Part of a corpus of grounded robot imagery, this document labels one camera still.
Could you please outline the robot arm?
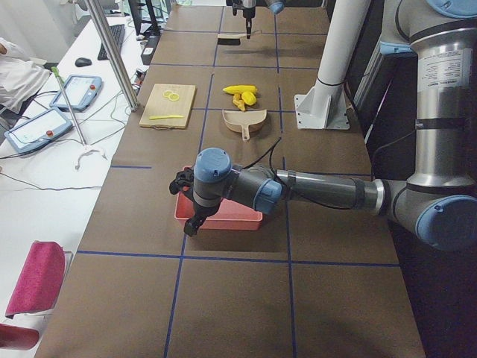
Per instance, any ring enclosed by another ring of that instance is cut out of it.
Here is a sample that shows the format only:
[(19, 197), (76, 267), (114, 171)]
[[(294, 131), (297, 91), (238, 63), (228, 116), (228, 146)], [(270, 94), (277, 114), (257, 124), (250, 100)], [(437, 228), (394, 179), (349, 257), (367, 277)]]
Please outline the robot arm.
[(231, 7), (234, 16), (239, 11), (242, 12), (242, 17), (245, 20), (246, 38), (250, 39), (252, 35), (253, 18), (256, 15), (257, 6), (265, 6), (274, 15), (277, 15), (285, 8), (285, 1), (281, 0), (226, 0), (226, 6)]
[[(368, 181), (370, 160), (361, 129), (352, 122), (348, 131), (298, 129), (291, 112), (293, 92), (311, 82), (306, 68), (321, 54), (327, 26), (326, 14), (317, 8), (290, 9), (279, 16), (259, 8), (256, 26), (262, 34), (238, 47), (218, 46), (215, 32), (240, 31), (241, 20), (228, 11), (211, 7), (206, 18), (196, 20), (192, 9), (177, 10), (170, 36), (180, 48), (180, 58), (196, 57), (196, 67), (178, 67), (182, 77), (198, 81), (198, 102), (189, 126), (168, 137), (168, 164), (179, 169), (194, 161), (197, 150), (220, 147), (238, 163), (265, 164), (266, 150), (275, 147), (272, 166), (296, 172), (338, 178), (347, 183)], [(259, 104), (268, 110), (262, 129), (245, 142), (228, 130), (219, 112), (229, 99), (220, 90), (228, 81), (257, 82)], [(366, 210), (351, 210), (338, 201), (340, 192), (295, 192), (270, 215), (245, 217), (240, 207), (227, 220), (207, 219), (195, 236), (186, 240), (189, 256), (285, 256), (292, 245), (294, 260), (345, 260), (363, 256), (386, 261), (394, 256), (384, 218)]]

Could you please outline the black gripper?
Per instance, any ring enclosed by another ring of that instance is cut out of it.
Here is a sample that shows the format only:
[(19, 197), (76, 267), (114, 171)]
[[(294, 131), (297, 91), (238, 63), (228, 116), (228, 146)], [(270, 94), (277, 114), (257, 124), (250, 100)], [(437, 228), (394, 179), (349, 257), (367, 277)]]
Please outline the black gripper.
[(238, 11), (243, 12), (246, 25), (246, 38), (250, 39), (252, 34), (252, 19), (256, 15), (256, 1), (255, 0), (232, 0), (230, 2), (233, 15), (236, 16)]
[[(184, 168), (182, 171), (176, 173), (175, 179), (169, 184), (169, 192), (172, 195), (176, 195), (179, 192), (188, 190), (193, 186), (194, 182), (194, 171), (190, 167)], [(200, 227), (206, 221), (207, 216), (204, 214), (195, 213), (190, 219), (184, 224), (183, 231), (187, 236), (195, 236)]]

